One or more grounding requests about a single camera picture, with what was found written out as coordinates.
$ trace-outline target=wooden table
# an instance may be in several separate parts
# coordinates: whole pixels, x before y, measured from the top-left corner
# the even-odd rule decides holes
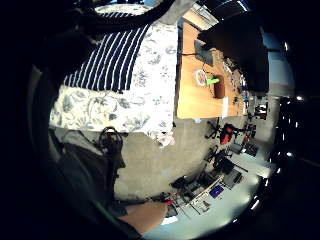
[[[199,31],[188,23],[183,23],[183,53],[194,53],[194,40]],[[239,99],[237,104],[233,104],[234,97],[238,93],[233,90],[231,74],[224,70],[222,53],[213,51],[214,66],[196,59],[194,55],[182,56],[181,78],[179,86],[179,98],[177,107],[178,118],[214,118],[221,117],[223,113],[223,100],[213,98],[208,86],[197,86],[194,80],[193,72],[197,69],[203,69],[206,72],[220,74],[224,76],[225,93],[228,99],[227,116],[243,115],[243,100]]]

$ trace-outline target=gray floor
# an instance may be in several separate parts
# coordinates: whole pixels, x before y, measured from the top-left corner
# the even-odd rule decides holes
[[[244,117],[223,119],[242,127]],[[156,140],[142,133],[130,133],[122,150],[126,168],[118,171],[115,196],[122,200],[144,199],[171,191],[169,183],[183,175],[192,175],[203,169],[204,156],[217,139],[205,139],[210,130],[206,120],[175,119],[175,144],[161,149]]]

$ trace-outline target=office chair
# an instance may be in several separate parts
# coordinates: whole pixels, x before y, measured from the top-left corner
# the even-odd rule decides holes
[[[220,122],[220,118],[218,118],[216,126],[214,126],[210,121],[207,121],[207,124],[209,124],[212,128],[212,132],[209,135],[205,135],[206,139],[209,139],[210,137],[214,139],[219,132],[220,144],[224,145],[230,142],[233,135],[235,136],[235,138],[237,138],[239,132],[242,131],[242,129],[238,129],[229,123],[226,123],[222,128],[219,122]]]

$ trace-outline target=black cable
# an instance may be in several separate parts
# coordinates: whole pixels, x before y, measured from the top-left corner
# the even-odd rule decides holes
[[[182,56],[192,56],[196,55],[196,53],[182,53]]]

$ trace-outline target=navy and white striped fabric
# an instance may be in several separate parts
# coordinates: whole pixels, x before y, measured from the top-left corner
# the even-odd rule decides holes
[[[126,17],[129,13],[105,13],[104,17]],[[106,34],[101,44],[77,71],[64,79],[64,85],[95,91],[129,90],[132,70],[141,42],[150,24],[117,33]]]

